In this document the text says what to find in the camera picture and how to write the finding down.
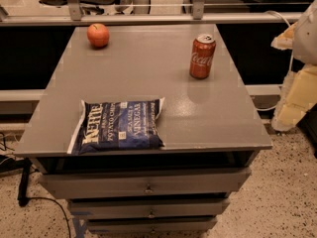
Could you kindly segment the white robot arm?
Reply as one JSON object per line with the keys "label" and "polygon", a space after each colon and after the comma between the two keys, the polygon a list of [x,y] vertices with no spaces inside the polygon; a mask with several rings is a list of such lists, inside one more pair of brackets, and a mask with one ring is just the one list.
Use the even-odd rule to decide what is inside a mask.
{"label": "white robot arm", "polygon": [[291,61],[304,63],[300,71],[290,70],[284,78],[271,121],[274,130],[288,131],[317,104],[317,0],[271,46],[292,50]]}

